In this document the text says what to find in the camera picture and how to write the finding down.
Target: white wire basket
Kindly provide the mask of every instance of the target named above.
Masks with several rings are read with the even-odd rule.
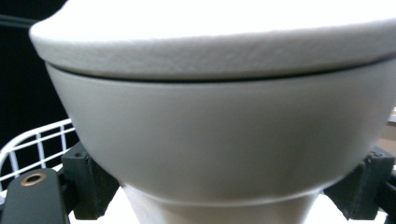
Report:
[[[48,168],[47,163],[49,161],[61,157],[69,149],[66,143],[66,135],[74,132],[75,128],[72,125],[71,119],[65,119],[22,133],[9,141],[0,151],[0,172],[7,158],[9,158],[12,171],[9,174],[0,176],[0,191],[4,191],[5,180],[16,178],[37,166]],[[46,156],[44,142],[55,138],[60,138],[61,145],[59,148],[52,148],[52,150],[55,149],[57,151],[56,153]],[[34,145],[36,145],[38,161],[21,167],[18,163],[16,151],[31,150]]]

